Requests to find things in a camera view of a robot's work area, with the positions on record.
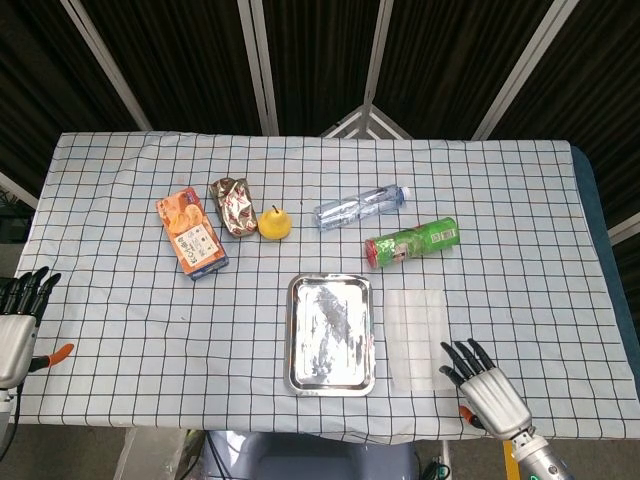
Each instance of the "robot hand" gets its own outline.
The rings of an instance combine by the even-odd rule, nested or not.
[[[473,352],[464,343],[454,342],[464,359],[450,345],[441,343],[460,373],[448,366],[440,367],[474,412],[475,415],[465,415],[467,420],[497,439],[511,440],[515,460],[539,480],[573,480],[547,441],[534,434],[531,411],[509,379],[478,342],[473,338],[468,342]]]
[[[73,349],[73,345],[67,344],[53,355],[32,358],[49,295],[60,280],[58,273],[40,286],[48,271],[48,267],[43,267],[33,274],[26,273],[0,288],[0,443],[11,415],[13,395],[9,390],[17,389],[17,423],[20,394],[27,374],[61,362]],[[0,460],[7,448],[0,453]]]

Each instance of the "metal tray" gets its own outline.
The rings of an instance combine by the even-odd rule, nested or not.
[[[363,396],[375,382],[370,284],[302,274],[289,284],[285,383],[298,395]]]

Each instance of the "orange snack box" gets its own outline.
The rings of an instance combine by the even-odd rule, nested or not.
[[[197,280],[229,264],[229,258],[193,188],[156,202],[173,250],[184,273]]]

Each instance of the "blue table edge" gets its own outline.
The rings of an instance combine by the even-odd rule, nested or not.
[[[618,329],[620,330],[620,336],[622,337],[622,344],[635,379],[636,392],[640,397],[640,343],[636,336],[629,304],[622,288],[616,259],[613,256],[596,179],[591,163],[582,150],[572,145],[571,156],[573,157],[573,168],[587,225],[589,226],[593,245],[598,254],[602,273],[607,283],[609,297],[611,297],[611,304],[618,323]]]

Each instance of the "checkered tablecloth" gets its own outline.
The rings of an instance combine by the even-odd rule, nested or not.
[[[220,228],[207,185],[246,177],[256,210],[291,235],[240,240]],[[381,185],[408,186],[398,213],[320,233],[313,208]],[[192,186],[228,267],[197,282],[177,263],[156,200]],[[462,244],[371,271],[369,237],[452,216]],[[569,145],[551,141],[372,141],[177,133],[65,134],[19,270],[49,265],[36,354],[73,357],[30,375],[25,421],[310,432],[401,442],[481,432],[455,390],[394,391],[385,289],[441,289],[452,339],[473,336],[550,437],[640,436],[640,405],[576,188]],[[300,272],[367,276],[376,385],[364,398],[297,398],[285,387],[286,290]]]

